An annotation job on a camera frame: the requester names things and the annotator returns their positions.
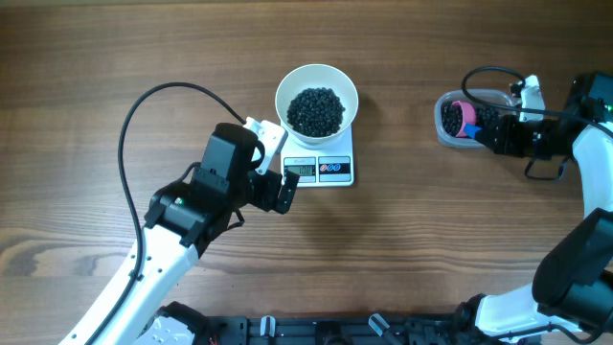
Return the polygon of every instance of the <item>wooden table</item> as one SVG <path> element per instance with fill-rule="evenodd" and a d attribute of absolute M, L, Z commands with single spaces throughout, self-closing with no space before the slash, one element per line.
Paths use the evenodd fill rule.
<path fill-rule="evenodd" d="M 300 190 L 285 216 L 247 207 L 247 224 L 215 241 L 167 302 L 208 315 L 452 311 L 528 284 L 582 219 L 579 170 L 534 182 L 526 160 L 445 148 L 433 106 L 470 69 L 498 64 L 537 74 L 560 109 L 575 74 L 611 71 L 612 10 L 596 0 L 1 10 L 0 344 L 58 342 L 131 246 L 116 150 L 143 92 L 191 81 L 277 121 L 277 85 L 312 62 L 340 68 L 360 94 L 355 185 Z M 189 90 L 141 106 L 125 153 L 140 216 L 232 121 Z"/>

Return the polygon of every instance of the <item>digital scale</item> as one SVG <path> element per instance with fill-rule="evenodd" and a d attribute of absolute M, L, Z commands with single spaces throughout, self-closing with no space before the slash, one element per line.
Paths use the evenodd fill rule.
<path fill-rule="evenodd" d="M 281 150 L 281 172 L 300 176 L 298 187 L 342 187 L 353 184 L 352 128 L 338 138 L 318 144 L 307 144 L 289 133 Z"/>

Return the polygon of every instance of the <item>clear plastic container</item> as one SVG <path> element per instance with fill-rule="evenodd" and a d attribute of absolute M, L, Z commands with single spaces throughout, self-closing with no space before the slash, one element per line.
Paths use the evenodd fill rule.
<path fill-rule="evenodd" d="M 499 90 L 484 90 L 484 89 L 471 89 L 470 94 L 478 97 L 484 101 L 492 102 L 494 104 L 508 105 L 514 106 L 513 99 L 511 96 Z M 437 134 L 439 136 L 439 141 L 441 144 L 458 149 L 471 149 L 471 148 L 482 148 L 483 145 L 476 142 L 474 139 L 470 138 L 456 138 L 444 131 L 443 128 L 443 120 L 441 119 L 441 105 L 445 102 L 454 102 L 454 101 L 464 101 L 472 104 L 472 102 L 464 95 L 462 90 L 447 92 L 439 98 L 439 101 L 436 105 L 434 105 L 434 125 L 437 128 Z M 507 114 L 508 112 L 501 111 L 501 115 Z"/>

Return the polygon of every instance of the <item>pink cup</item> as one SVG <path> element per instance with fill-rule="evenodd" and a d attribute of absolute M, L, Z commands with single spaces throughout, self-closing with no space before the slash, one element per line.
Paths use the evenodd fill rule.
<path fill-rule="evenodd" d="M 477 123 L 477 115 L 475 114 L 475 108 L 466 102 L 456 101 L 452 103 L 453 106 L 459 106 L 462 110 L 462 126 L 460 131 L 456 134 L 456 138 L 464 138 L 468 135 L 464 132 L 466 124 L 475 125 Z"/>

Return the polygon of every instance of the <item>black beans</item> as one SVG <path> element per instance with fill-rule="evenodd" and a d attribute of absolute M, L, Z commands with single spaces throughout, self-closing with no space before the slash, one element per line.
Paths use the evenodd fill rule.
<path fill-rule="evenodd" d="M 441 120 L 443 121 L 443 128 L 447 134 L 456 136 L 460 132 L 462 127 L 462 109 L 459 106 L 451 105 L 452 102 L 445 102 L 441 106 Z M 475 126 L 480 128 L 486 128 L 492 123 L 496 123 L 500 116 L 500 112 L 492 107 L 478 107 L 475 106 L 475 115 L 477 121 Z"/>
<path fill-rule="evenodd" d="M 289 104 L 287 121 L 301 134 L 325 137 L 341 128 L 343 111 L 345 107 L 332 89 L 308 88 Z"/>
<path fill-rule="evenodd" d="M 456 136 L 462 127 L 462 109 L 451 105 L 451 102 L 443 103 L 441 120 L 443 120 L 444 131 L 451 136 Z"/>
<path fill-rule="evenodd" d="M 496 122 L 500 113 L 492 107 L 477 108 L 477 127 L 487 128 L 492 122 Z"/>

